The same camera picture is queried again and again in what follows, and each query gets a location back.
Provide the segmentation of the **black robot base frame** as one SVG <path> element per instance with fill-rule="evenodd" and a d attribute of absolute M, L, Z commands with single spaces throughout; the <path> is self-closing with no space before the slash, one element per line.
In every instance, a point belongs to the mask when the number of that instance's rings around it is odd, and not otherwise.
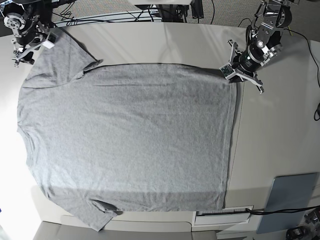
<path fill-rule="evenodd" d="M 182 4 L 140 4 L 135 5 L 143 12 L 147 11 L 150 21 L 154 22 L 156 18 L 167 23 L 187 23 L 189 5 Z"/>

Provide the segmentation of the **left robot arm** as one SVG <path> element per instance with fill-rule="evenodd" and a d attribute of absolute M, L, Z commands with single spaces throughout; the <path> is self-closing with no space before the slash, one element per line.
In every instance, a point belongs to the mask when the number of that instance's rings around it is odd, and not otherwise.
<path fill-rule="evenodd" d="M 264 92 L 257 70 L 267 65 L 283 49 L 283 31 L 292 22 L 291 5 L 298 0 L 262 0 L 251 24 L 245 32 L 245 48 L 240 50 L 231 39 L 228 63 L 220 68 L 230 83 L 251 82 L 259 92 Z"/>

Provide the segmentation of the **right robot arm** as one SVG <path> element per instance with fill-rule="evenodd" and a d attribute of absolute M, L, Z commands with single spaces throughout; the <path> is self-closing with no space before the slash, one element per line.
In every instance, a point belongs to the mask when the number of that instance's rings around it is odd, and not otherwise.
<path fill-rule="evenodd" d="M 34 51 L 44 46 L 51 49 L 57 37 L 51 32 L 52 6 L 47 0 L 2 0 L 3 24 L 13 33 L 14 66 L 34 64 Z"/>

